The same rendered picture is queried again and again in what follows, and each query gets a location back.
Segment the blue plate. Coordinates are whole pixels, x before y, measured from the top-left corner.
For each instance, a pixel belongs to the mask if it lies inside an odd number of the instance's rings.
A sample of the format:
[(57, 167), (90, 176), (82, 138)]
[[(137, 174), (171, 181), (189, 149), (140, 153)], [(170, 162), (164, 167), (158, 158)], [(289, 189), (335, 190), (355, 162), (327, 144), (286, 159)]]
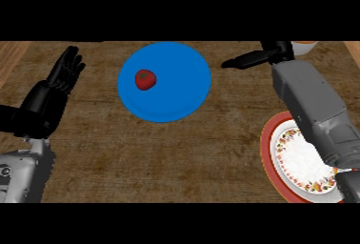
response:
[[(140, 70), (155, 73), (156, 84), (136, 86)], [(140, 119), (167, 123), (183, 119), (201, 107), (211, 91), (211, 69), (199, 52), (186, 44), (158, 42), (140, 48), (118, 72), (118, 96)]]

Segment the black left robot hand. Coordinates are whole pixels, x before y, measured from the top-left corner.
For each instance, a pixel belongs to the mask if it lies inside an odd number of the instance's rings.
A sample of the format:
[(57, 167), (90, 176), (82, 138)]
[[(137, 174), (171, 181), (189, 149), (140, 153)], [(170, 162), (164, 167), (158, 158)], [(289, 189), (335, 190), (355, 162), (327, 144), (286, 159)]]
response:
[(0, 132), (16, 137), (47, 139), (56, 131), (75, 87), (80, 73), (85, 67), (78, 47), (65, 49), (46, 80), (28, 92), (21, 106), (0, 105)]

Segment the brown placemat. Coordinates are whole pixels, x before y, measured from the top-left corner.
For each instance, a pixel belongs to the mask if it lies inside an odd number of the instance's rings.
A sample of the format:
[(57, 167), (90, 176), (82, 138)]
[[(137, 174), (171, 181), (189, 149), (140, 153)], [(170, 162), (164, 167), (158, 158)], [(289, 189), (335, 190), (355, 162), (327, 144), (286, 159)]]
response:
[(153, 124), (125, 110), (116, 93), (122, 63), (139, 42), (81, 43), (85, 69), (50, 137), (56, 152), (46, 202), (282, 202), (260, 159), (260, 135), (285, 110), (271, 68), (223, 62), (251, 42), (195, 42), (211, 68), (211, 93), (183, 120)]

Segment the white floral red-rimmed plate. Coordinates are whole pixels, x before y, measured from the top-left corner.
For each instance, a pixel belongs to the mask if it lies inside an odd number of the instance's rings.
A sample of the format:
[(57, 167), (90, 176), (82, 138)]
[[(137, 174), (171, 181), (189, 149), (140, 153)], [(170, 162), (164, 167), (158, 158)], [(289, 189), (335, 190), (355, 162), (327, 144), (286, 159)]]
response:
[(320, 159), (289, 112), (267, 121), (260, 137), (260, 156), (270, 182), (291, 203), (341, 203), (338, 169)]

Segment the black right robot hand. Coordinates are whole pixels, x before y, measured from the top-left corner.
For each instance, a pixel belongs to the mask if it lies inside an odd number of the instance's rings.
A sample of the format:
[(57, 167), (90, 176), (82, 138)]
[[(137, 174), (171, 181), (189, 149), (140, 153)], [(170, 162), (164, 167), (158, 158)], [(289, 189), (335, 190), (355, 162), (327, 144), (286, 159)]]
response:
[(264, 63), (273, 65), (295, 59), (289, 41), (261, 41), (260, 44), (261, 51), (251, 51), (226, 60), (221, 68), (243, 70)]

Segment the white cup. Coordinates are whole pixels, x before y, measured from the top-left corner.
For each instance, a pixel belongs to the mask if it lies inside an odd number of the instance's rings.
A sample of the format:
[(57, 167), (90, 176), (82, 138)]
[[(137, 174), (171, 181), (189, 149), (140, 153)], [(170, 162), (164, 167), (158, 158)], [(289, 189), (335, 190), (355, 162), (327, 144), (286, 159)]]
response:
[(292, 41), (291, 44), (292, 44), (293, 54), (304, 55), (313, 50), (317, 42), (316, 41)]

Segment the red tomato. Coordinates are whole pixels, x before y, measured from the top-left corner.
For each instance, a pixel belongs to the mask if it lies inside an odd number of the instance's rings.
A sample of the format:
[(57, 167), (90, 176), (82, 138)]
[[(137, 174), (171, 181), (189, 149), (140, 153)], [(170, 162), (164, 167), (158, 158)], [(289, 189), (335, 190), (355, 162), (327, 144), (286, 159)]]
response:
[(134, 84), (142, 91), (147, 91), (156, 85), (156, 75), (149, 70), (140, 70), (134, 75)]

